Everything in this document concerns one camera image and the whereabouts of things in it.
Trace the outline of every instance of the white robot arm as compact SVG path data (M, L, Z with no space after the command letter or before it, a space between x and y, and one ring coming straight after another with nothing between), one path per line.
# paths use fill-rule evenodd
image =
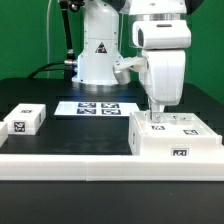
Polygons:
M150 119L160 122L164 107L177 105L182 94L185 71L182 48L191 44L190 30L182 20L187 13L185 1L128 0L122 10L128 11L133 21L132 40L142 49L141 60L133 59L129 67L130 59L115 63L115 77L119 83L127 83L127 69L138 65L135 71L139 72L139 80L149 97Z

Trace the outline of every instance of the green background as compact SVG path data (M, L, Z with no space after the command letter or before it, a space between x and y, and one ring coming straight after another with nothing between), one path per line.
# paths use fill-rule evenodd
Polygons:
M47 63L46 20L48 0L4 1L0 7L0 79L26 77ZM186 50L185 82L192 83L224 104L224 1L205 0L191 16L192 45ZM82 51L82 11L69 13L76 55ZM134 56L128 46L128 19L124 18L121 54ZM50 61L64 60L65 38L60 7L50 10ZM51 74L62 77L61 73Z

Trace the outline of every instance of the white block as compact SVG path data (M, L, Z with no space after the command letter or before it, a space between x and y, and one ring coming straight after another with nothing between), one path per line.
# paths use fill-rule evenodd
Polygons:
M157 157L211 157L223 149L217 135L194 114L161 114L153 123L146 112L130 115L129 144L133 155Z
M8 138L8 129L7 129L7 123L0 122L0 147L3 145L3 143Z
M4 121L8 134L35 135L46 117L44 104L19 104Z

